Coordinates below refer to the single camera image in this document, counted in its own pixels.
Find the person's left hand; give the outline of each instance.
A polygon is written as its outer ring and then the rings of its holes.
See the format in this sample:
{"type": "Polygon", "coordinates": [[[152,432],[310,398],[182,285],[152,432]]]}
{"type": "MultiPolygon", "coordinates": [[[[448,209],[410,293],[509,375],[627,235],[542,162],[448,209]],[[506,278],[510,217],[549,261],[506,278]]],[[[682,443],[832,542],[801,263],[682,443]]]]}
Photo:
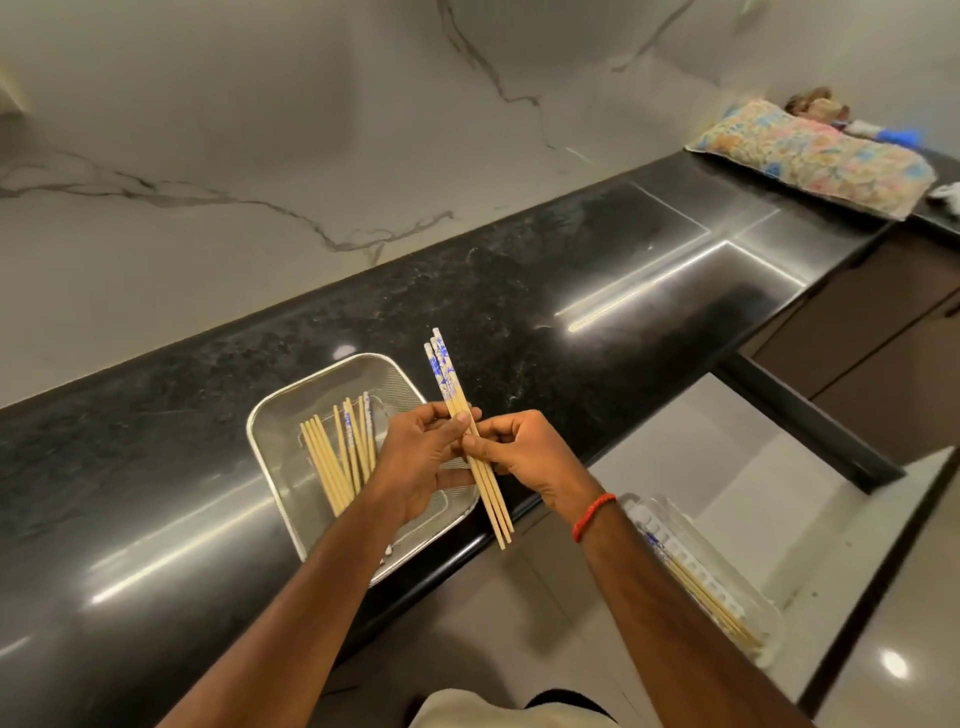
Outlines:
{"type": "MultiPolygon", "coordinates": [[[[480,419],[477,407],[472,414],[474,420],[480,419]]],[[[441,463],[455,457],[451,446],[459,445],[470,425],[466,413],[449,416],[445,403],[428,402],[390,420],[364,490],[397,498],[404,523],[423,513],[434,491],[473,483],[469,470],[440,470],[441,463]]]]}

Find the white shirt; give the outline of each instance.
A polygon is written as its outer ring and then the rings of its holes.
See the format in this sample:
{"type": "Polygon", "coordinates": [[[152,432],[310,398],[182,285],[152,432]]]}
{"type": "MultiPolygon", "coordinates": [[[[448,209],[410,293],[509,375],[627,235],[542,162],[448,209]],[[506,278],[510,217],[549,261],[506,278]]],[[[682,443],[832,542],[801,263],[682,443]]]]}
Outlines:
{"type": "Polygon", "coordinates": [[[475,692],[434,692],[410,728],[615,728],[608,717],[572,705],[549,703],[528,710],[497,708],[475,692]]]}

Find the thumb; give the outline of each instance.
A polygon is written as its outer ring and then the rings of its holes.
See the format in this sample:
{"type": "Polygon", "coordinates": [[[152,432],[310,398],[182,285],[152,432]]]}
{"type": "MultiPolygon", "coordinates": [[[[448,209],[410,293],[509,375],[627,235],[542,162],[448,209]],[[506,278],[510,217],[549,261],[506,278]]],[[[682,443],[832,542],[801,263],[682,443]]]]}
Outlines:
{"type": "Polygon", "coordinates": [[[455,417],[429,433],[433,446],[437,450],[443,450],[463,437],[469,427],[470,415],[467,412],[458,412],[455,417]]]}
{"type": "Polygon", "coordinates": [[[462,444],[464,452],[467,455],[479,457],[481,460],[502,463],[508,468],[513,461],[513,458],[510,456],[510,445],[497,443],[484,437],[477,437],[476,435],[464,435],[462,444]]]}

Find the floral pillow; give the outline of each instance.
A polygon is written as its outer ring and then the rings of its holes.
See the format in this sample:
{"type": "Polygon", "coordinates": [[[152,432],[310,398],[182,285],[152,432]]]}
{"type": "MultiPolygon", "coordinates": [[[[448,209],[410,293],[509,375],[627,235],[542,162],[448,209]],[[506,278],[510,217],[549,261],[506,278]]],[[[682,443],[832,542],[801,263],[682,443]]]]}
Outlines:
{"type": "Polygon", "coordinates": [[[937,179],[916,152],[847,136],[762,99],[734,111],[686,148],[891,220],[905,220],[937,179]]]}

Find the forearm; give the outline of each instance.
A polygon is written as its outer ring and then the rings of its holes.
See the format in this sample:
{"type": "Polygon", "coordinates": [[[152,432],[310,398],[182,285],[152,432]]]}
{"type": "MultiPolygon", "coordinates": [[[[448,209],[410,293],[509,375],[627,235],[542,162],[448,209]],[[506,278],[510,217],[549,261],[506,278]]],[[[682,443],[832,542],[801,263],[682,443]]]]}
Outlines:
{"type": "Polygon", "coordinates": [[[686,594],[619,506],[601,508],[582,543],[664,728],[809,728],[686,594]]]}
{"type": "Polygon", "coordinates": [[[402,505],[365,490],[266,611],[160,725],[305,725],[402,520],[402,505]]]}

